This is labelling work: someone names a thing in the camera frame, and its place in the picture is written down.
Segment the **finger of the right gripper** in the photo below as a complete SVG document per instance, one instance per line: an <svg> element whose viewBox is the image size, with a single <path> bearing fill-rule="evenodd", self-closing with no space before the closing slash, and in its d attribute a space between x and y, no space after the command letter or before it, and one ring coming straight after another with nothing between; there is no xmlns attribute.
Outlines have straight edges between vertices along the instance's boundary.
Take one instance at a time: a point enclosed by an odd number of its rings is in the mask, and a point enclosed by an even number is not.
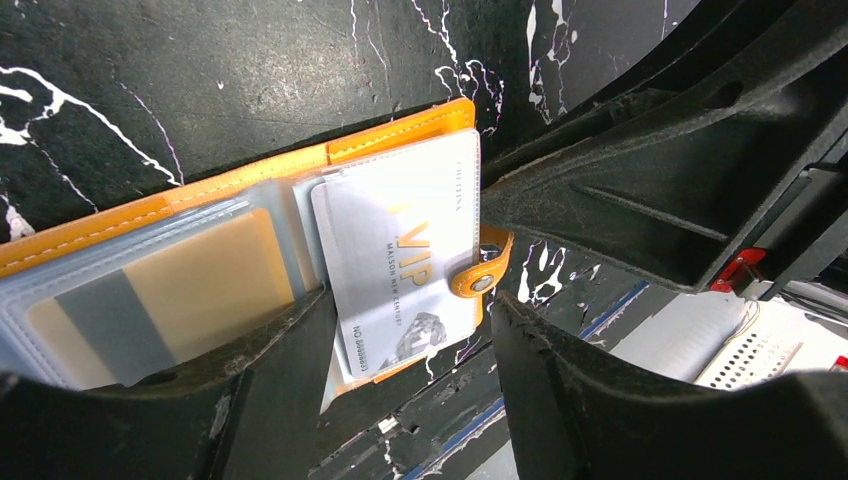
<svg viewBox="0 0 848 480"><path fill-rule="evenodd" d="M847 63L696 87L485 189L487 224L685 292L776 247L847 120Z"/></svg>
<svg viewBox="0 0 848 480"><path fill-rule="evenodd" d="M556 151L600 138L693 87L791 13L810 7L826 21L847 24L845 1L702 1L666 39L611 84L542 133L488 160L483 184Z"/></svg>

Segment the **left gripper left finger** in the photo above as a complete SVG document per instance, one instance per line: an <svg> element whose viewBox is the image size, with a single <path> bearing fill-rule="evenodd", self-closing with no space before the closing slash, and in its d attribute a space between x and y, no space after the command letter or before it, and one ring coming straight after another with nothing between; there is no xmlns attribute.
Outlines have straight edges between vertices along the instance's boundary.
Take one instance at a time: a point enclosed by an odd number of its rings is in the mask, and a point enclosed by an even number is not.
<svg viewBox="0 0 848 480"><path fill-rule="evenodd" d="M1 376L5 479L304 479L337 314L321 288L130 387Z"/></svg>

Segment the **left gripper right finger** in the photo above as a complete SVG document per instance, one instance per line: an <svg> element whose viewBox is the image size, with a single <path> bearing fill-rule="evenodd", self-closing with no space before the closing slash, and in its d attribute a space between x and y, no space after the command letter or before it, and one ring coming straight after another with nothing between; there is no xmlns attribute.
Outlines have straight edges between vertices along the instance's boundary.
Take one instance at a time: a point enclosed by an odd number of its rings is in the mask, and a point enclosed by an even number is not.
<svg viewBox="0 0 848 480"><path fill-rule="evenodd" d="M513 295L491 310L522 479L843 479L847 378L791 373L721 391L619 359Z"/></svg>

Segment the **silver VIP card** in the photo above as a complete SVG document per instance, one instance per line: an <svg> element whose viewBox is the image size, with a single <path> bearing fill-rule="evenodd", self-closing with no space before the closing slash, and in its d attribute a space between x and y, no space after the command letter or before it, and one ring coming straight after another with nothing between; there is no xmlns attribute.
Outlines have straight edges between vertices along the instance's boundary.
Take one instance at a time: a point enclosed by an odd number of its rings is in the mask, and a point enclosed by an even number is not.
<svg viewBox="0 0 848 480"><path fill-rule="evenodd" d="M465 129L349 164L311 191L351 374L452 344L479 307L451 290L479 255L480 138Z"/></svg>

